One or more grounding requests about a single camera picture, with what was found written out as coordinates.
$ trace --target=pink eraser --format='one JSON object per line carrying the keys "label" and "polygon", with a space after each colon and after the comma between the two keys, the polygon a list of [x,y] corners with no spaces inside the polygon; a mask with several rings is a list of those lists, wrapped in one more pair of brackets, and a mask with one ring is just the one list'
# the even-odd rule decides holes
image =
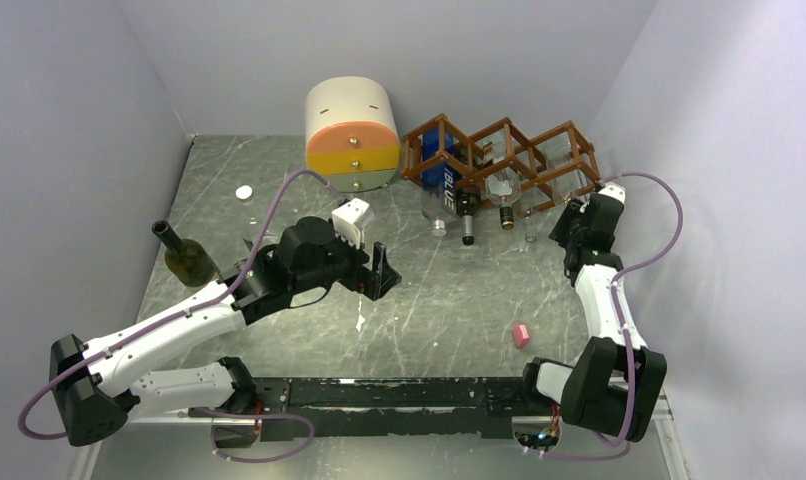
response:
{"label": "pink eraser", "polygon": [[515,339],[516,347],[524,348],[530,343],[530,331],[523,323],[515,325],[515,328],[512,329],[512,338]]}

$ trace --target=black bottle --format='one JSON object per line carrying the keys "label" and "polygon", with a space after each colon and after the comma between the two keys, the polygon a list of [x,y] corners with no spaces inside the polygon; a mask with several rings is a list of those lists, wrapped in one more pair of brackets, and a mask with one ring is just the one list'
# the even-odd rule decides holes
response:
{"label": "black bottle", "polygon": [[163,220],[153,224],[153,233],[165,244],[165,265],[186,287],[202,287],[218,275],[217,267],[202,245],[180,239]]}
{"label": "black bottle", "polygon": [[465,235],[462,237],[463,245],[474,244],[474,215],[480,209],[480,187],[468,185],[462,187],[457,194],[457,208],[459,215],[465,223]]}

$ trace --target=bottle cap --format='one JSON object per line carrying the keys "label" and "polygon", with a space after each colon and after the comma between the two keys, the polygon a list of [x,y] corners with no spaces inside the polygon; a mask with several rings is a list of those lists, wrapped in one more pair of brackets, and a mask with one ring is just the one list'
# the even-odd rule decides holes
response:
{"label": "bottle cap", "polygon": [[515,226],[515,214],[512,207],[500,207],[500,226],[503,230],[512,230]]}
{"label": "bottle cap", "polygon": [[253,187],[249,185],[241,185],[235,189],[235,197],[244,205],[249,205],[253,202]]}
{"label": "bottle cap", "polygon": [[447,229],[444,228],[444,220],[432,221],[432,234],[435,237],[443,237],[447,234]]}

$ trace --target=gray marble surface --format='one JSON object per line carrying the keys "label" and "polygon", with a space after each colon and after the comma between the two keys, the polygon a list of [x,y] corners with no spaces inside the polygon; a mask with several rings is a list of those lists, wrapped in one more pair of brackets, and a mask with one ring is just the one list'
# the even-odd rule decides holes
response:
{"label": "gray marble surface", "polygon": [[[235,200],[235,189],[252,185],[261,214],[283,178],[302,166],[301,137],[198,137],[170,221],[228,267],[247,253],[238,233],[246,211]],[[337,286],[318,305],[213,339],[165,368],[201,366],[232,355],[256,376],[514,376],[533,356],[570,362],[582,350],[587,339],[582,308],[562,277],[562,251],[546,238],[558,211],[538,215],[538,241],[531,244],[521,228],[502,231],[495,210],[483,211],[476,219],[477,243],[464,247],[459,224],[451,225],[442,240],[430,235],[415,185],[397,182],[359,197],[377,214],[369,243],[386,243],[389,261],[403,275],[403,283],[384,299],[363,300],[361,331],[356,329],[359,296]],[[302,216],[326,217],[333,206],[314,179],[298,180],[273,222],[271,241]],[[168,272],[162,253],[139,319],[191,293]],[[319,293],[307,292],[295,302]],[[512,343],[511,329],[519,322],[532,335],[523,350]],[[514,442],[478,435],[392,435],[320,438],[287,460],[241,465],[209,454],[206,425],[133,424],[103,442],[91,479],[671,478],[666,443],[657,429],[652,424],[632,453],[614,462],[542,461],[521,455]],[[299,441],[263,442],[233,453],[269,456]],[[571,426],[565,427],[559,450],[613,453],[592,432]]]}
{"label": "gray marble surface", "polygon": [[[199,241],[223,269],[246,257],[240,227],[247,215],[234,196],[243,184],[255,190],[250,208],[267,210],[279,184],[304,166],[302,137],[200,136],[191,149],[170,222],[180,236]],[[526,243],[520,226],[500,229],[497,211],[476,217],[477,241],[461,243],[461,222],[437,239],[420,211],[420,190],[396,181],[358,195],[376,220],[368,244],[381,241],[403,282],[383,299],[361,301],[336,285],[321,303],[281,312],[249,329],[205,342],[165,368],[194,367],[238,356],[255,376],[463,376],[520,375],[533,356],[571,361],[584,347],[582,308],[562,276],[563,252],[547,239],[559,211],[534,217],[538,241]],[[333,199],[310,177],[286,193],[270,229],[271,241],[306,215],[327,218]],[[139,320],[190,294],[167,270],[163,247]],[[307,292],[295,304],[317,298]],[[512,327],[526,323],[532,336],[523,350]]]}

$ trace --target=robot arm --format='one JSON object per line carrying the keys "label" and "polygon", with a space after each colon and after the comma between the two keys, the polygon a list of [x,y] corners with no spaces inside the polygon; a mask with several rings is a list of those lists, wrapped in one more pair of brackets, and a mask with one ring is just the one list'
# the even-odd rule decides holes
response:
{"label": "robot arm", "polygon": [[[627,408],[627,392],[610,384],[613,372],[627,371],[626,345],[610,294],[615,274],[624,267],[610,251],[624,209],[624,189],[614,183],[599,187],[588,202],[572,200],[550,234],[565,249],[565,276],[583,304],[590,339],[574,367],[535,359],[527,367],[534,393],[561,405],[566,423],[617,436]],[[665,357],[650,351],[639,334],[623,281],[619,303],[636,358],[636,397],[627,440],[644,436],[665,378]]]}
{"label": "robot arm", "polygon": [[83,343],[74,335],[51,349],[50,378],[83,358],[106,350],[123,337],[165,316],[187,312],[139,340],[77,372],[54,391],[71,445],[100,441],[127,421],[155,413],[200,406],[245,413],[253,407],[255,384],[243,363],[232,357],[201,368],[152,371],[181,352],[290,307],[299,293],[332,287],[335,282],[371,300],[382,298],[401,277],[388,264],[385,247],[376,243],[371,259],[363,250],[364,228],[373,219],[370,206],[351,200],[332,220],[300,219],[279,244],[260,250],[246,279],[218,304],[191,312],[189,307],[223,294],[236,281],[246,260],[223,273],[190,298],[125,330]]}

